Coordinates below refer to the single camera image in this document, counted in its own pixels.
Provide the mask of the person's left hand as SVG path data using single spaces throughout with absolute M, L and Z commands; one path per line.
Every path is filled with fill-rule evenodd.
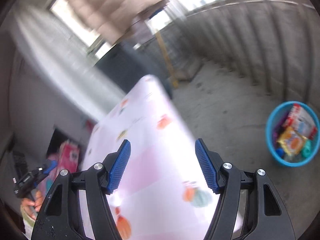
M 41 209 L 44 197 L 41 191 L 37 190 L 34 198 L 35 200 L 23 198 L 21 200 L 21 207 L 29 217 L 31 217 L 33 220 L 36 220 L 37 213 Z

